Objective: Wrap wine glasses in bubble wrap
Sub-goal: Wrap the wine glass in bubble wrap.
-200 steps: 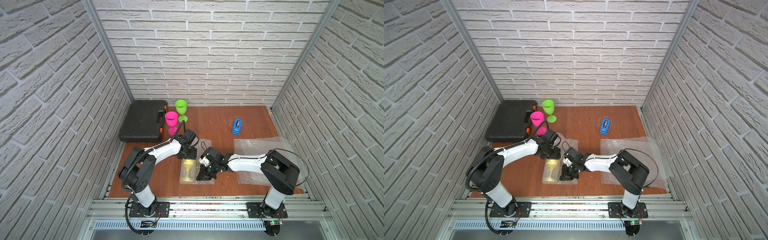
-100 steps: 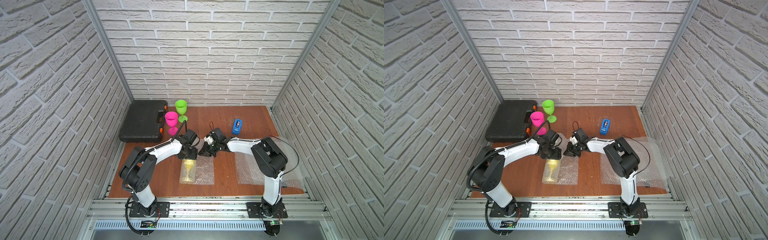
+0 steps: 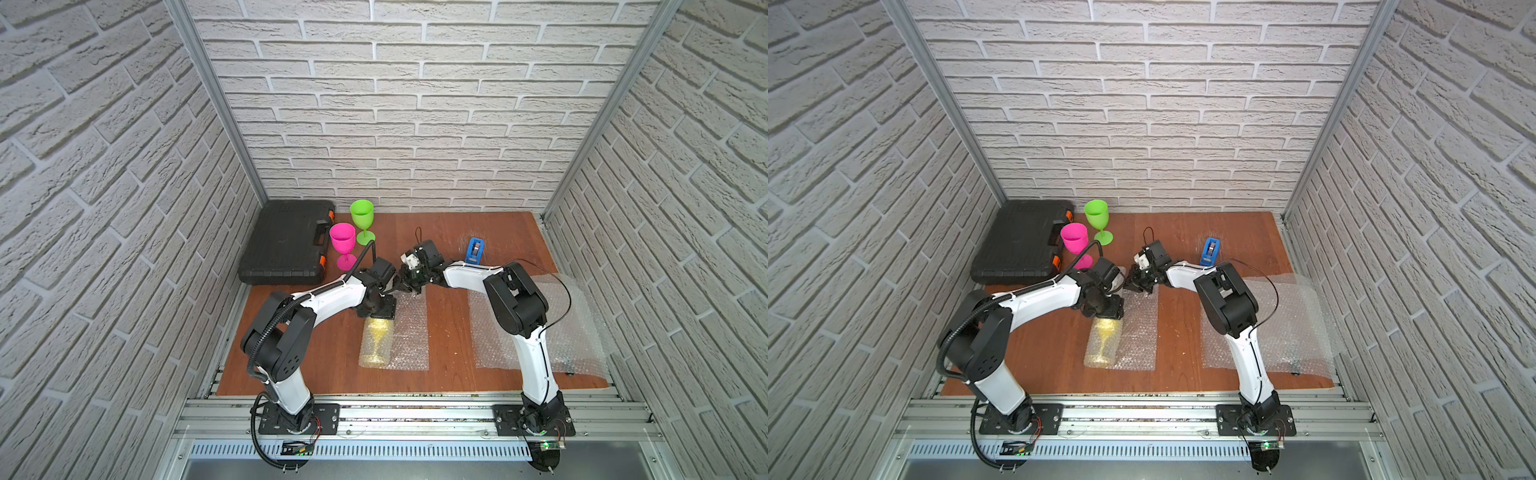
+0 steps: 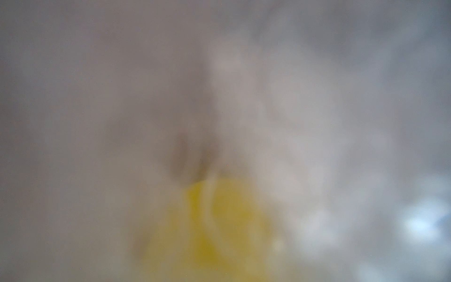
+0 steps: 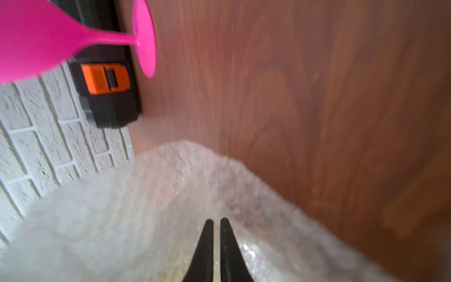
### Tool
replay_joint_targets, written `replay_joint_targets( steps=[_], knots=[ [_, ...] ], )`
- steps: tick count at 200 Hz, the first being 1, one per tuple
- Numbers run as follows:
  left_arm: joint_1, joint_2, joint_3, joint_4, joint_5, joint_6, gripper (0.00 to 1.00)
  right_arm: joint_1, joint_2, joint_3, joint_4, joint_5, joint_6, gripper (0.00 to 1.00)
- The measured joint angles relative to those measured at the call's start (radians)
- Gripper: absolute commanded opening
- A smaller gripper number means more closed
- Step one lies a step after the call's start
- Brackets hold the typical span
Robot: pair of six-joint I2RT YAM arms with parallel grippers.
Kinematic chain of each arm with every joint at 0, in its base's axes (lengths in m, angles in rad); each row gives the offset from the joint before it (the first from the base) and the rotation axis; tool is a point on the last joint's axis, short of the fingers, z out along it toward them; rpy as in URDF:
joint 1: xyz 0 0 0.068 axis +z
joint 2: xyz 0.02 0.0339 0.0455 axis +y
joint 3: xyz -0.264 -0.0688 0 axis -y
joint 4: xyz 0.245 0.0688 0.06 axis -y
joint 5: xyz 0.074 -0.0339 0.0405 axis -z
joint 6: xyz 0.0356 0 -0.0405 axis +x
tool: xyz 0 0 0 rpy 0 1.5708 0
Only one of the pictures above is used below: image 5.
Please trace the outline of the bubble wrap sheet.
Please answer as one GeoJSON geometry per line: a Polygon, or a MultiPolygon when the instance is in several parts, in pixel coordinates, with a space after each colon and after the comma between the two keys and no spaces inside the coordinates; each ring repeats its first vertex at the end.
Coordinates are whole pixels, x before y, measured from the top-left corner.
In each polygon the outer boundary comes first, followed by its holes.
{"type": "Polygon", "coordinates": [[[227,218],[256,282],[391,282],[251,173],[167,143],[38,201],[1,262],[3,282],[179,282],[203,230],[227,218]]]}

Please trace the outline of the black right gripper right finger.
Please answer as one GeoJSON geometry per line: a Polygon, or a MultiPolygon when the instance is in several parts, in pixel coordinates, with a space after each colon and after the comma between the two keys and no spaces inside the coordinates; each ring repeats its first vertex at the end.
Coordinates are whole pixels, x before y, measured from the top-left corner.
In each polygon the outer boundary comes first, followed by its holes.
{"type": "Polygon", "coordinates": [[[253,282],[228,218],[220,221],[220,275],[222,282],[253,282]]]}

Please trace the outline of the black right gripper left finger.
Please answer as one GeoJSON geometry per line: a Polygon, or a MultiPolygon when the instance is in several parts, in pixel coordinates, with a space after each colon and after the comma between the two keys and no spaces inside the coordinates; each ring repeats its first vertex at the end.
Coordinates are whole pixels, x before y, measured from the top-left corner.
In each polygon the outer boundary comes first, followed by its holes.
{"type": "Polygon", "coordinates": [[[182,282],[212,282],[214,269],[214,222],[205,221],[196,250],[182,282]]]}

